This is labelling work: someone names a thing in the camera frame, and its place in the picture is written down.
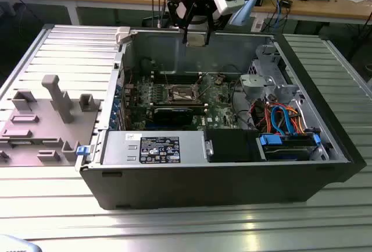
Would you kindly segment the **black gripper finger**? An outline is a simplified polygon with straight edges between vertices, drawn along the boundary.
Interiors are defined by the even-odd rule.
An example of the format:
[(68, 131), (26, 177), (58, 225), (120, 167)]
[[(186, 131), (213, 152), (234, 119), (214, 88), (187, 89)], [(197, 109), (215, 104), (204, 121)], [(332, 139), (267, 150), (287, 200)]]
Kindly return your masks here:
[(195, 0), (168, 0), (167, 6), (173, 26), (182, 29), (183, 44), (186, 44), (188, 39), (188, 26), (191, 24), (196, 11)]
[(214, 0), (196, 0), (195, 8), (197, 21), (206, 23), (205, 45), (208, 45), (211, 34), (217, 30), (224, 29), (226, 15), (220, 14)]

